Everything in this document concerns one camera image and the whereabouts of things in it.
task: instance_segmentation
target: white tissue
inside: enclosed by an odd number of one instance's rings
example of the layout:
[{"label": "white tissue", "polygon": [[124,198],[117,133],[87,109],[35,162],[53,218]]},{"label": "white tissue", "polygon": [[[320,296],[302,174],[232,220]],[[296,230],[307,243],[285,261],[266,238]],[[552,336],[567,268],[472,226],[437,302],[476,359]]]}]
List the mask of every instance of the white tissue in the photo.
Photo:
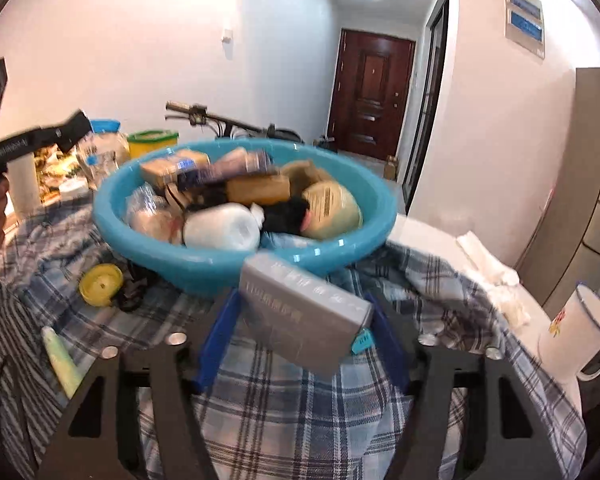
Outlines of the white tissue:
[{"label": "white tissue", "polygon": [[477,270],[465,270],[463,274],[484,289],[491,304],[507,319],[512,330],[531,321],[518,297],[517,285],[493,285]]},{"label": "white tissue", "polygon": [[520,284],[518,273],[493,256],[473,232],[459,236],[456,241],[488,283],[509,286]]}]

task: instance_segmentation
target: brown door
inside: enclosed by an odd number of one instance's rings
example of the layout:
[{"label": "brown door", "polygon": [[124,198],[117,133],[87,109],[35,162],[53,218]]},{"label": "brown door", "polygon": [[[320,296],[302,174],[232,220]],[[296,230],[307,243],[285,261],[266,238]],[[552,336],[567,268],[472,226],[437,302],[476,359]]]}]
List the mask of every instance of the brown door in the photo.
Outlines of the brown door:
[{"label": "brown door", "polygon": [[413,41],[342,31],[329,122],[338,149],[381,160],[395,155],[414,50]]}]

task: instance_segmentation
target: black cloth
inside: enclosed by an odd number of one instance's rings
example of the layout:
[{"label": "black cloth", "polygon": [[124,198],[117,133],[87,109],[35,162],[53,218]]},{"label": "black cloth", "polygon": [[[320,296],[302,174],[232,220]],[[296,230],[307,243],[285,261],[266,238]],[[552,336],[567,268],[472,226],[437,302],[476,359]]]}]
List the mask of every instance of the black cloth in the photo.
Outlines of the black cloth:
[{"label": "black cloth", "polygon": [[263,209],[263,232],[300,236],[300,227],[309,210],[309,203],[302,197],[293,196],[286,202],[264,206]]}]

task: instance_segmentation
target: white mug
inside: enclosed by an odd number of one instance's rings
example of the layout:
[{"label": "white mug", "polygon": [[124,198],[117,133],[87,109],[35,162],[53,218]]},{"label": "white mug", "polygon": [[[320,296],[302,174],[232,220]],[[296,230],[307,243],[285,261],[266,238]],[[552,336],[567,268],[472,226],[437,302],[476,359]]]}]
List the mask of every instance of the white mug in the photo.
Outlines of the white mug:
[{"label": "white mug", "polygon": [[538,354],[542,368],[559,383],[576,376],[590,381],[600,375],[582,369],[600,350],[600,298],[579,283],[548,330],[540,334]]}]

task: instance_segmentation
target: blue lid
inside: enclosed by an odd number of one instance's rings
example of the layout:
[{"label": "blue lid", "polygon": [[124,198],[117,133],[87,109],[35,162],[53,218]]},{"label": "blue lid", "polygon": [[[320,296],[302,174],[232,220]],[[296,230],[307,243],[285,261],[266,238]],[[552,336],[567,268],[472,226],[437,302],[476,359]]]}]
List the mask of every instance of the blue lid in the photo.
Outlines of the blue lid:
[{"label": "blue lid", "polygon": [[94,119],[91,121],[91,131],[94,134],[115,134],[119,130],[120,121],[114,119]]}]

